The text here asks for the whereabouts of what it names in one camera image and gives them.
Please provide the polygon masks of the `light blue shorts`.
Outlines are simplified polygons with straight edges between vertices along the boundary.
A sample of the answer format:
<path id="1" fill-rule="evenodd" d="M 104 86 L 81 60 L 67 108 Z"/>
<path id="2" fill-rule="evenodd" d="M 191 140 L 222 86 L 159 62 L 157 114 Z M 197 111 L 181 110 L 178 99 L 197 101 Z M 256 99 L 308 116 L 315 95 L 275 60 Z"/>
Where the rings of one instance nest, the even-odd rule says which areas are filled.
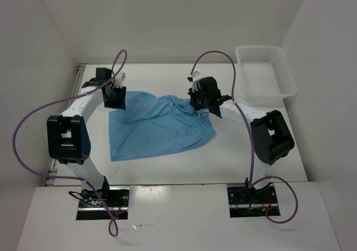
<path id="1" fill-rule="evenodd" d="M 113 162 L 190 151 L 216 134 L 209 115 L 197 113 L 189 99 L 145 91 L 129 91 L 126 109 L 109 112 L 108 132 Z"/>

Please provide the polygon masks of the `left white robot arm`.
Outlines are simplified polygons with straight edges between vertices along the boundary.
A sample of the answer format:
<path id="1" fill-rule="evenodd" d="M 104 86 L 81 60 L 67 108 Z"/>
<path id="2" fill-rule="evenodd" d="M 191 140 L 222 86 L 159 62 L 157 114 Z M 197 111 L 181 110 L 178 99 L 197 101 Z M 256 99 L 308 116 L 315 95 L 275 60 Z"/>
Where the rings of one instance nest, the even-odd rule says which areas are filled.
<path id="1" fill-rule="evenodd" d="M 81 181 L 83 191 L 80 196 L 89 205 L 94 201 L 105 206 L 115 194 L 90 158 L 91 143 L 86 123 L 101 104 L 110 109 L 126 108 L 125 78 L 125 73 L 113 74 L 110 69 L 98 67 L 95 77 L 85 82 L 67 110 L 47 119 L 49 155 Z"/>

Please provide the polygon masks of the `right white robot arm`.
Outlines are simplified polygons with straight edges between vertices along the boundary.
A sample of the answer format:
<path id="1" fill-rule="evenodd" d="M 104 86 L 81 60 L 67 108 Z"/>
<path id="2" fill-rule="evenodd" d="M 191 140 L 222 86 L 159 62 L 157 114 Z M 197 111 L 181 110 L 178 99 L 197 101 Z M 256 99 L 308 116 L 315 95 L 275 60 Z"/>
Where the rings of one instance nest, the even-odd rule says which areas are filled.
<path id="1" fill-rule="evenodd" d="M 272 167 L 294 149 L 295 142 L 287 123 L 278 110 L 265 112 L 242 103 L 235 103 L 229 95 L 222 95 L 212 76 L 201 77 L 195 72 L 189 76 L 190 105 L 199 113 L 209 112 L 249 128 L 253 144 L 254 162 L 250 164 L 245 180 L 245 198 L 258 202 L 270 185 Z"/>

